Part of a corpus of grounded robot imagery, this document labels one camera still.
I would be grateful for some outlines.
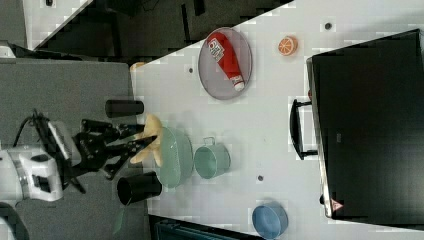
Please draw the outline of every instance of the black cable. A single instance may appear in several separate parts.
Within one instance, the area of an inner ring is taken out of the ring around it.
[[[18,134],[16,135],[15,142],[13,143],[13,147],[16,147],[18,145],[19,137],[21,136],[22,130],[24,129],[25,125],[28,121],[30,121],[32,117],[27,117],[25,120],[21,123],[21,126],[19,127]]]

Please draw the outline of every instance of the ketchup bottle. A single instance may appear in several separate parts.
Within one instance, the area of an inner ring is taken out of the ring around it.
[[[244,80],[241,76],[236,53],[228,38],[224,34],[216,32],[211,34],[206,41],[212,57],[219,64],[228,79],[233,83],[234,89],[236,91],[243,90]]]

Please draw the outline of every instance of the white sticker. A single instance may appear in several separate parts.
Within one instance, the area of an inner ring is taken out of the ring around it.
[[[339,202],[337,202],[336,200],[331,199],[331,205],[333,207],[333,212],[339,210],[340,208],[343,207],[342,204],[340,204]]]
[[[216,38],[213,38],[209,42],[209,51],[211,52],[212,57],[215,58],[215,61],[219,62],[219,60],[221,60],[221,58],[224,56],[225,49]]]

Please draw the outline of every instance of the suitcase handle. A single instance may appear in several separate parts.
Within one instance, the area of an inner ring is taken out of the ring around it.
[[[293,142],[294,149],[296,149],[297,154],[300,159],[303,160],[307,156],[318,155],[317,150],[308,150],[303,151],[303,141],[302,141],[302,129],[300,126],[300,117],[299,117],[299,107],[309,106],[312,102],[298,102],[297,99],[293,101],[293,105],[290,111],[290,135]]]

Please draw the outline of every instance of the black cup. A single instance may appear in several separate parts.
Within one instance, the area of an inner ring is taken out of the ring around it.
[[[131,203],[159,196],[162,192],[162,184],[156,177],[155,172],[149,172],[129,178],[119,179],[117,189],[121,203],[129,205]]]

